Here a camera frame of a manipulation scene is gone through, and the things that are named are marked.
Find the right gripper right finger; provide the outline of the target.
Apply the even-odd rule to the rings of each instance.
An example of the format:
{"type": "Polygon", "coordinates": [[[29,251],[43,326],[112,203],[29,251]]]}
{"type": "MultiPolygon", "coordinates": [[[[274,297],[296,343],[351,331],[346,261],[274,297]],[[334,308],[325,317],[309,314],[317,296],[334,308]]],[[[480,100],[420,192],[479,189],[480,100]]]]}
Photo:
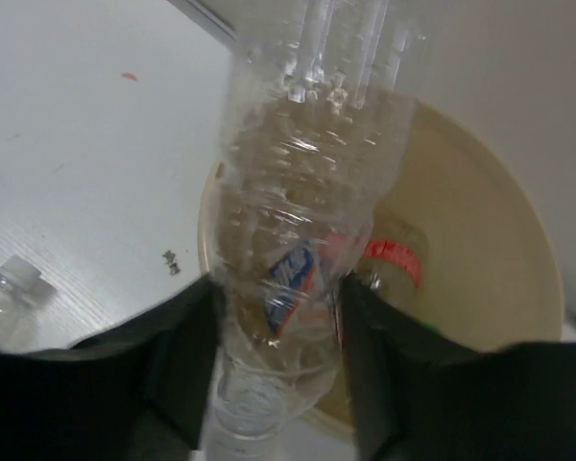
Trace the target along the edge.
{"type": "Polygon", "coordinates": [[[576,342],[477,352],[340,286],[361,460],[576,460],[576,342]]]}

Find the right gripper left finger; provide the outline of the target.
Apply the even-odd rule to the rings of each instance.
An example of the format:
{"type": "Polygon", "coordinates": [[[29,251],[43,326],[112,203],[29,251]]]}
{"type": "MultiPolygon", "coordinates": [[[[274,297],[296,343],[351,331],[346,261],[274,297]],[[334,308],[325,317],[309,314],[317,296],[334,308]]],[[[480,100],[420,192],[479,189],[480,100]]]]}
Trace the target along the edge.
{"type": "Polygon", "coordinates": [[[185,460],[200,445],[218,345],[216,287],[74,347],[0,352],[0,460],[185,460]]]}

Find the red label bottle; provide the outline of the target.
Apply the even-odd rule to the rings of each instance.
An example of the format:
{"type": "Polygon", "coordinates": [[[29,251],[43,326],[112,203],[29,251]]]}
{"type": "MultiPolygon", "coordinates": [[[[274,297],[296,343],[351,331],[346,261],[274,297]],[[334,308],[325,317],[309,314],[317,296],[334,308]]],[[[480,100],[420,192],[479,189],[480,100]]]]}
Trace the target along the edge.
{"type": "Polygon", "coordinates": [[[425,233],[390,215],[375,220],[356,276],[383,301],[410,309],[420,291],[428,257],[425,233]]]}

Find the clear bottle white cap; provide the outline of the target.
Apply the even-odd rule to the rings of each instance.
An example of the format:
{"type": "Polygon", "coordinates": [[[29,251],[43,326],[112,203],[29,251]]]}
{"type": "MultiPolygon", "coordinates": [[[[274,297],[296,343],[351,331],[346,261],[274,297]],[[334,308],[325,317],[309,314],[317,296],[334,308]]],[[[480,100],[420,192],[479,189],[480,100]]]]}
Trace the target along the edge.
{"type": "Polygon", "coordinates": [[[13,255],[0,266],[0,351],[25,353],[33,349],[38,314],[55,297],[56,288],[35,265],[13,255]]]}

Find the blue white label bottle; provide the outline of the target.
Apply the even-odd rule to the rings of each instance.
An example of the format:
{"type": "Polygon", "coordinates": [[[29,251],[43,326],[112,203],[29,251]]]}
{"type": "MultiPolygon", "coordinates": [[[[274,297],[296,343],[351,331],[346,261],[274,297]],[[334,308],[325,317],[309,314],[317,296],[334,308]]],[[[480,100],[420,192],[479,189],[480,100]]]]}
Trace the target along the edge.
{"type": "Polygon", "coordinates": [[[265,255],[270,287],[264,317],[274,337],[305,330],[334,333],[328,293],[332,260],[320,239],[301,239],[265,255]]]}

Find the clear bottle blue cap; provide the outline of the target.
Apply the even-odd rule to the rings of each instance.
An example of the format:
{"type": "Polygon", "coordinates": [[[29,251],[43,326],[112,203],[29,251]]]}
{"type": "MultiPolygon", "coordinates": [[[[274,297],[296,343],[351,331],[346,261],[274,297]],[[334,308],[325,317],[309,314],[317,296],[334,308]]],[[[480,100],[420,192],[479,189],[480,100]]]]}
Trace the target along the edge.
{"type": "Polygon", "coordinates": [[[272,460],[292,419],[341,362],[340,279],[394,184],[440,1],[246,1],[209,198],[206,247],[221,290],[222,373],[204,453],[272,460]],[[332,260],[332,335],[276,338],[265,255],[320,239],[332,260]]]}

